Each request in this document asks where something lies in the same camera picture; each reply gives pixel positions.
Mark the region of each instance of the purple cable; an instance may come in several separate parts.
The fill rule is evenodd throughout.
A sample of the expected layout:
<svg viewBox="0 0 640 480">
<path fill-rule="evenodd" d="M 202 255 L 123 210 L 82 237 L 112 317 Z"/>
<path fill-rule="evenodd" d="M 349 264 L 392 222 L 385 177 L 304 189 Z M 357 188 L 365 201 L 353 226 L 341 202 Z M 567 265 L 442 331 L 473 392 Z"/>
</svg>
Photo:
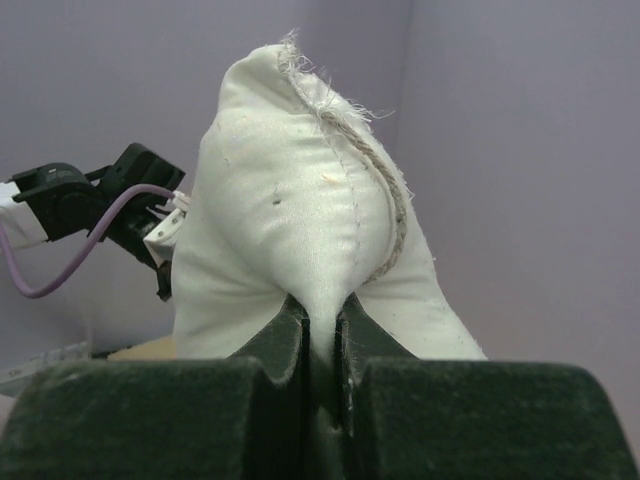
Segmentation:
<svg viewBox="0 0 640 480">
<path fill-rule="evenodd" d="M 95 228 L 91 231 L 91 234 L 87 238 L 87 243 L 85 243 L 84 247 L 76 254 L 75 257 L 71 259 L 69 264 L 62 270 L 60 275 L 56 277 L 48 285 L 45 285 L 42 288 L 34 289 L 27 285 L 27 283 L 22 278 L 20 274 L 20 270 L 18 269 L 18 265 L 16 263 L 16 257 L 13 253 L 13 249 L 11 248 L 11 244 L 9 243 L 9 237 L 7 236 L 7 232 L 4 229 L 2 223 L 0 223 L 0 248 L 2 252 L 4 252 L 5 257 L 7 258 L 7 265 L 9 266 L 9 274 L 11 275 L 11 279 L 13 280 L 13 284 L 16 286 L 18 291 L 27 298 L 42 298 L 50 293 L 54 292 L 60 286 L 66 282 L 71 275 L 78 269 L 78 267 L 85 261 L 85 259 L 93 250 L 100 239 L 104 236 L 104 233 L 109 228 L 109 225 L 113 221 L 113 219 L 120 213 L 120 210 L 136 195 L 141 193 L 153 193 L 155 195 L 160 195 L 166 198 L 173 198 L 174 194 L 172 191 L 167 190 L 166 188 L 158 187 L 156 185 L 136 185 L 131 187 L 127 191 L 125 191 L 122 195 L 120 195 L 115 202 L 109 207 L 109 209 L 105 212 L 103 217 L 97 223 Z"/>
</svg>

